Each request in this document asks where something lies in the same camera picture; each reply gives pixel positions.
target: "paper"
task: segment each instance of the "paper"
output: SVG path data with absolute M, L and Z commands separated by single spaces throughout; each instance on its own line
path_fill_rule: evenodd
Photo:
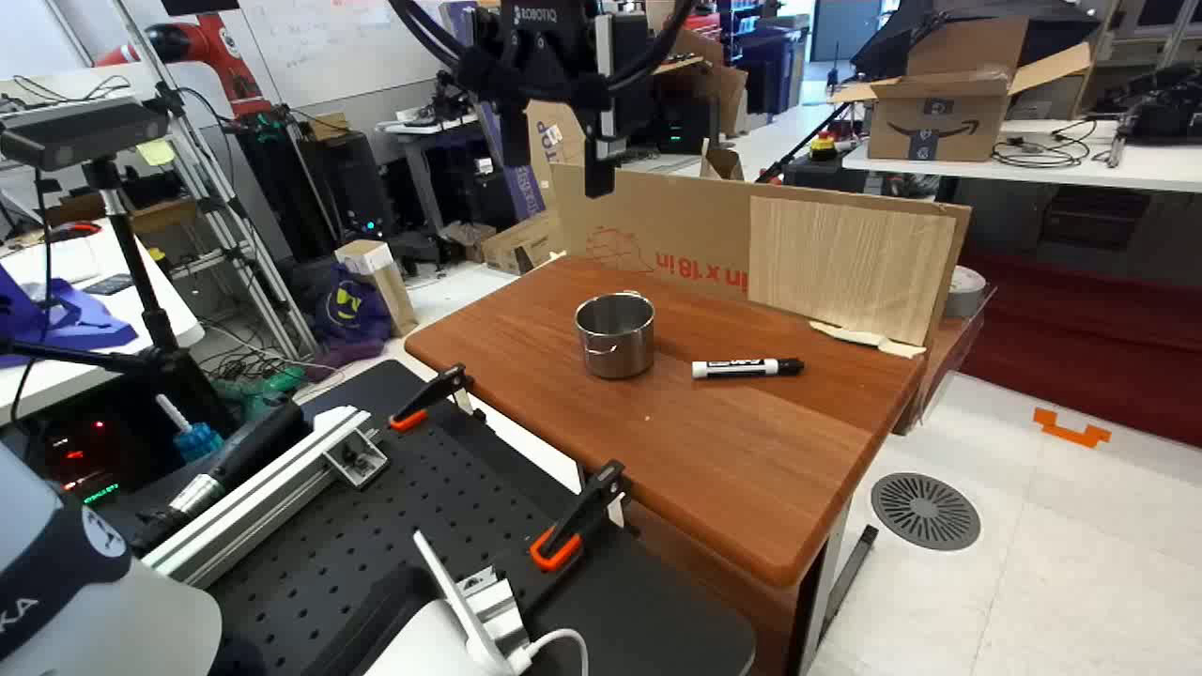
M 144 157 L 147 165 L 152 165 L 152 169 L 175 162 L 175 150 L 174 150 L 169 140 L 140 144 L 136 150 L 140 150 L 140 157 Z

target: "metal pot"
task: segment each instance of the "metal pot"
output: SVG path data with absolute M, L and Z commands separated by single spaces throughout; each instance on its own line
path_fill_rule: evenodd
M 641 294 L 603 294 L 573 307 L 577 358 L 598 378 L 641 376 L 654 361 L 654 303 Z

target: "marker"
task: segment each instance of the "marker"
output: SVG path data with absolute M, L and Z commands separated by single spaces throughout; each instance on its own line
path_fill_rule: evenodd
M 745 378 L 745 376 L 798 376 L 797 358 L 748 358 L 748 361 L 691 361 L 694 378 Z

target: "wooden table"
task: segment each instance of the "wooden table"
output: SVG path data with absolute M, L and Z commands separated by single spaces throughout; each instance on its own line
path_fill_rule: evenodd
M 654 372 L 583 372 L 573 303 L 639 289 L 656 307 Z M 765 585 L 797 585 L 861 472 L 900 416 L 921 361 L 816 336 L 798 314 L 698 297 L 594 258 L 556 258 L 409 338 L 432 369 L 465 366 L 475 396 L 598 468 Z M 798 378 L 694 382 L 688 361 L 798 358 Z

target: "floor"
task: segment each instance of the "floor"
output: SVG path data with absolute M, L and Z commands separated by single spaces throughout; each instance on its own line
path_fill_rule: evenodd
M 748 177 L 822 118 L 816 100 L 745 137 L 736 147 Z M 470 263 L 419 279 L 409 294 L 419 324 L 432 324 L 508 283 L 510 276 Z M 419 372 L 402 342 L 389 358 Z M 1110 442 L 1084 452 L 1038 432 L 1038 406 L 1044 401 L 949 376 L 929 416 L 887 440 L 851 496 L 846 547 L 875 521 L 867 496 L 887 472 L 929 472 L 966 491 L 980 512 L 980 540 L 966 552 L 924 552 L 882 531 L 811 671 L 1199 671 L 1202 452 L 1108 421 L 1091 426 L 1104 426 Z M 553 448 L 495 415 L 490 421 L 573 483 L 572 463 Z M 1089 426 L 1069 410 L 1060 410 L 1060 421 Z

